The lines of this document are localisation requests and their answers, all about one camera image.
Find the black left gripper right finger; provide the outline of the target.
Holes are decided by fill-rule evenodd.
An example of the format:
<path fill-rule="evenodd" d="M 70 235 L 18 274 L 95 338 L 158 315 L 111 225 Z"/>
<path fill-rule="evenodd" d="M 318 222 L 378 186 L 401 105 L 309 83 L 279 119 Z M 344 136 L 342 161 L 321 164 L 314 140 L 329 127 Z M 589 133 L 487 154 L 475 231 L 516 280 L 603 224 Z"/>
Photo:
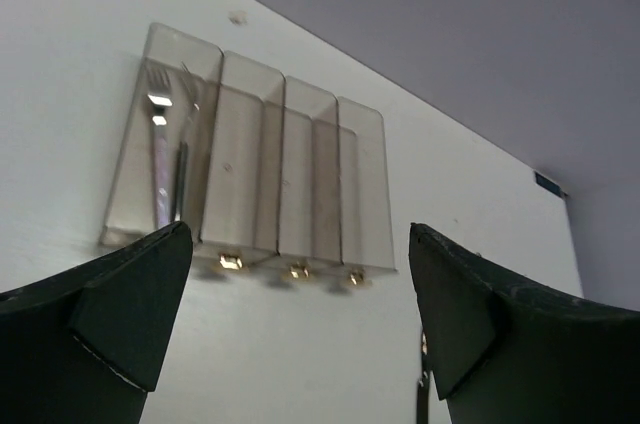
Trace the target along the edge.
<path fill-rule="evenodd" d="M 409 263 L 455 423 L 635 423 L 639 315 L 553 289 L 424 224 Z"/>

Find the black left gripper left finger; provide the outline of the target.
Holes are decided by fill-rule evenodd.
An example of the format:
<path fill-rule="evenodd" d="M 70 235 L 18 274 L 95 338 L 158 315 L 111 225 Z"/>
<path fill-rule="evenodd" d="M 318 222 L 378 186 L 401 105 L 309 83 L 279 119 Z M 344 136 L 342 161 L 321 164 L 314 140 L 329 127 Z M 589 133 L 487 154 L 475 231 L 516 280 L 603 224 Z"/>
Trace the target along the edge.
<path fill-rule="evenodd" d="M 4 423 L 137 423 L 193 255 L 183 222 L 1 295 Z"/>

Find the fork with pink handle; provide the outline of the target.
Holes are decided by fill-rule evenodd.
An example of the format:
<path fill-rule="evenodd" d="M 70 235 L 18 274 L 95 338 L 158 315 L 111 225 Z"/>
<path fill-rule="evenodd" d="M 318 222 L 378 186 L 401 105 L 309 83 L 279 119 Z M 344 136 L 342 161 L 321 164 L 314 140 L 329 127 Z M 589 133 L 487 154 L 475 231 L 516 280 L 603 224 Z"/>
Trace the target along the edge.
<path fill-rule="evenodd" d="M 151 104 L 155 225 L 157 229 L 160 229 L 170 222 L 167 126 L 168 112 L 173 102 L 171 82 L 167 71 L 162 67 L 148 64 L 145 73 L 147 99 Z"/>

